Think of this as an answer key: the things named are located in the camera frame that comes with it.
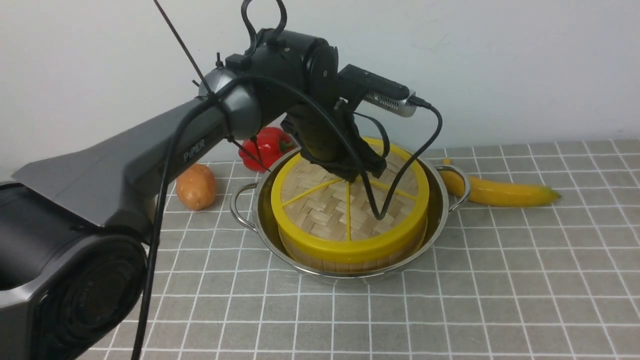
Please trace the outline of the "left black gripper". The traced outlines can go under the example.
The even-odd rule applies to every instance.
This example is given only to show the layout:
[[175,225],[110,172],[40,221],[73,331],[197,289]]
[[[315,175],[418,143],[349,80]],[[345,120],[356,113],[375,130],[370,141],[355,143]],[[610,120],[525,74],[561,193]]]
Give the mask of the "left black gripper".
[[[348,103],[339,99],[327,111],[337,121],[340,133],[359,155],[365,171],[374,178],[379,178],[386,171],[386,159],[361,137]],[[320,166],[347,182],[354,182],[360,175],[361,171],[338,133],[310,105],[299,103],[291,107],[286,112],[281,127],[301,146],[301,156],[311,164]]]

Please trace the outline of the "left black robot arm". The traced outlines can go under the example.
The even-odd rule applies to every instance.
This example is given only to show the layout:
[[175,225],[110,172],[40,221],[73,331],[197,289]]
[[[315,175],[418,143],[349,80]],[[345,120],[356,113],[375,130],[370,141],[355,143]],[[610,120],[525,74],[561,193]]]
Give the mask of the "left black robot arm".
[[224,140],[285,116],[306,159],[345,180],[386,161],[361,138],[348,69],[325,39],[250,30],[199,94],[85,150],[30,162],[1,186],[1,358],[73,360],[149,298],[170,183]]

